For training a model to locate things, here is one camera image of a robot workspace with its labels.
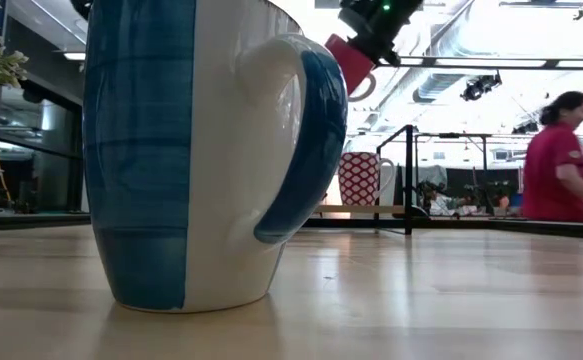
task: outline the spotlight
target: spotlight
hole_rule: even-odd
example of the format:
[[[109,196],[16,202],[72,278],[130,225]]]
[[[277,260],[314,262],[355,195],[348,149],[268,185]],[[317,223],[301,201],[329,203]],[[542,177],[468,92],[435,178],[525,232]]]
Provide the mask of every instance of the spotlight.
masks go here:
[[[496,87],[502,85],[502,77],[498,71],[495,75],[482,75],[467,81],[467,88],[460,97],[464,101],[477,101],[482,95],[493,91]]]

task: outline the window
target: window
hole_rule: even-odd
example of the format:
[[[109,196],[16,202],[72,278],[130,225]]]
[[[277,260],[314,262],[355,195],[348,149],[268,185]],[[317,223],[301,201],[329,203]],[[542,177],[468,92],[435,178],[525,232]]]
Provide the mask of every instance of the window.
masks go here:
[[[11,136],[55,151],[72,152],[79,116],[30,90],[4,87],[0,137]]]
[[[11,198],[28,203],[33,212],[70,210],[72,161],[0,141],[0,164]]]
[[[496,160],[506,160],[509,158],[508,151],[496,151],[495,152],[495,159]]]

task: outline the glass wall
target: glass wall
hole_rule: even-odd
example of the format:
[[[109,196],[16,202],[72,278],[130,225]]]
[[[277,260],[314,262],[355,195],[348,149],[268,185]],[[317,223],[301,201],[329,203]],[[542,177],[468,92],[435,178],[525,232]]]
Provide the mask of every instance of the glass wall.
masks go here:
[[[2,214],[80,209],[80,111],[30,82],[0,89],[0,191],[17,203]]]

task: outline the table surface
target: table surface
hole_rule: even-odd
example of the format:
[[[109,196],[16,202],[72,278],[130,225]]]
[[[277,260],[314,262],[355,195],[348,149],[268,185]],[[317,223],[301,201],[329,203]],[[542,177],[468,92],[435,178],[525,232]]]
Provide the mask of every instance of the table surface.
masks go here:
[[[580,239],[303,230],[263,300],[160,315],[114,303],[90,227],[0,232],[0,360],[580,357]]]

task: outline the ceramic mug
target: ceramic mug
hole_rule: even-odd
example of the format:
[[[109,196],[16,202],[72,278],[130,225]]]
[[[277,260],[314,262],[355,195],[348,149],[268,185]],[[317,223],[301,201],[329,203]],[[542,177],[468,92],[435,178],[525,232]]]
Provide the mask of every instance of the ceramic mug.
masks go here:
[[[263,0],[96,0],[84,152],[115,299],[150,311],[263,297],[345,138],[331,54]]]
[[[391,175],[380,186],[382,164],[391,166]],[[395,165],[389,159],[381,159],[376,153],[348,152],[340,157],[338,181],[342,205],[374,205],[380,194],[395,178]]]

